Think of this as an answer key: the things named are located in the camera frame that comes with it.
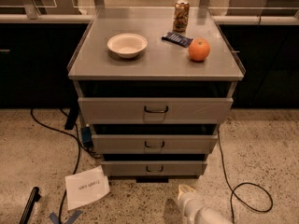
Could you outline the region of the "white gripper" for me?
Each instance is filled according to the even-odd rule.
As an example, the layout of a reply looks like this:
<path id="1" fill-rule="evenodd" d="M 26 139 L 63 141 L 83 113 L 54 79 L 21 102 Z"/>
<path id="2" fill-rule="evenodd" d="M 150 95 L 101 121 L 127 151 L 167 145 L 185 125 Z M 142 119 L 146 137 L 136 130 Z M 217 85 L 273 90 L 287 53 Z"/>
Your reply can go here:
<path id="1" fill-rule="evenodd" d="M 192 187 L 186 184 L 178 186 L 178 206 L 183 216 L 187 218 L 187 224 L 206 224 L 203 218 L 205 209 L 203 199 Z"/>

